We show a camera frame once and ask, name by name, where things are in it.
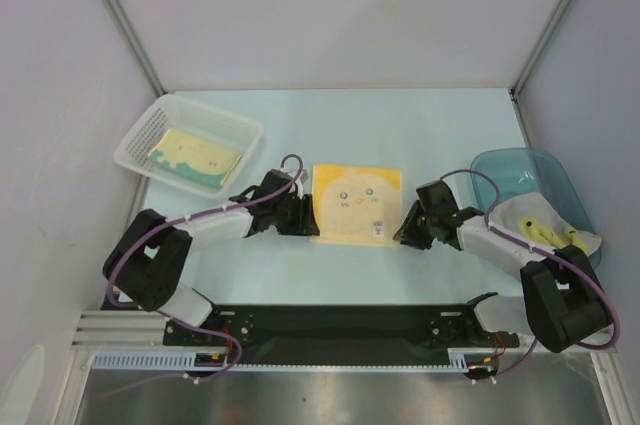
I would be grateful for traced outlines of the yellow towel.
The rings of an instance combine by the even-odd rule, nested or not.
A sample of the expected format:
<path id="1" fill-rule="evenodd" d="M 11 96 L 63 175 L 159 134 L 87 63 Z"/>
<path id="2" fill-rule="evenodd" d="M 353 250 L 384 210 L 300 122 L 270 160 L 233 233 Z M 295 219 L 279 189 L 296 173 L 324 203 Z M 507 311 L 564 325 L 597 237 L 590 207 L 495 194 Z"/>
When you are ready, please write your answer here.
<path id="1" fill-rule="evenodd" d="M 397 169 L 316 164 L 312 197 L 316 242 L 396 247 L 403 220 L 403 174 Z"/>

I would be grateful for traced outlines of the pale green cloth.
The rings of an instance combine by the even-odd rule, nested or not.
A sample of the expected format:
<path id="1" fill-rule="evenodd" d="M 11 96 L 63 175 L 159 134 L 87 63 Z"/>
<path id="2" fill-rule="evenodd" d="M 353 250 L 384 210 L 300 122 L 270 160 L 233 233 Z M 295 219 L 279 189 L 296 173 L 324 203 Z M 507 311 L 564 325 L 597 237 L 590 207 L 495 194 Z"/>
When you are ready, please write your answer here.
<path id="1" fill-rule="evenodd" d="M 600 250 L 602 239 L 579 230 L 563 219 L 538 192 L 514 196 L 497 205 L 485 220 L 485 226 L 512 238 L 543 249 L 563 249 L 573 245 L 591 257 Z"/>

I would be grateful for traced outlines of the teal and cream towel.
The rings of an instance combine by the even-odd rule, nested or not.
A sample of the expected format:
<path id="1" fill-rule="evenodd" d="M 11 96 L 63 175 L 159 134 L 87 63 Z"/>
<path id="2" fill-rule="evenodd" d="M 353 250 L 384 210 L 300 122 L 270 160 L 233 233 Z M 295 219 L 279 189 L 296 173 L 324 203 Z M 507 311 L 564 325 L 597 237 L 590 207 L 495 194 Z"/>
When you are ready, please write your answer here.
<path id="1" fill-rule="evenodd" d="M 222 188 L 243 155 L 177 128 L 169 128 L 149 151 L 156 166 L 201 185 Z"/>

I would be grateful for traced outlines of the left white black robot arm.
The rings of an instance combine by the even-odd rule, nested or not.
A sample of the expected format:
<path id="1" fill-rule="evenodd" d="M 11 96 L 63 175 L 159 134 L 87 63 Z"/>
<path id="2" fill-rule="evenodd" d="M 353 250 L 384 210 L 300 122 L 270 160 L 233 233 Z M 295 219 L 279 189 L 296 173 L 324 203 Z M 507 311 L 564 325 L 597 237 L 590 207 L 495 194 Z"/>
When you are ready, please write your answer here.
<path id="1" fill-rule="evenodd" d="M 108 290 L 119 290 L 146 312 L 185 323 L 195 343 L 211 344 L 220 321 L 214 303 L 182 279 L 188 256 L 271 227 L 285 236 L 317 236 L 312 196 L 303 190 L 306 179 L 305 170 L 272 169 L 260 184 L 214 209 L 174 220 L 153 209 L 140 212 L 103 265 Z"/>

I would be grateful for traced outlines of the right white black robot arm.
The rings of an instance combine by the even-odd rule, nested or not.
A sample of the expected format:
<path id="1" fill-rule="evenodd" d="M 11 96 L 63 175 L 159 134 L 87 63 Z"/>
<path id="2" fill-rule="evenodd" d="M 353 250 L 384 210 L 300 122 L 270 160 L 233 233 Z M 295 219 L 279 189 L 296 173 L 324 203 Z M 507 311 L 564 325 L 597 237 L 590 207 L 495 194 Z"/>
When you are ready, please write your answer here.
<path id="1" fill-rule="evenodd" d="M 442 180 L 416 190 L 394 238 L 428 250 L 440 242 L 486 260 L 518 279 L 521 297 L 493 295 L 460 322 L 463 340 L 481 347 L 497 331 L 531 335 L 560 353 L 619 319 L 590 258 L 598 237 L 566 222 L 538 192 L 517 195 L 491 210 L 461 208 Z"/>

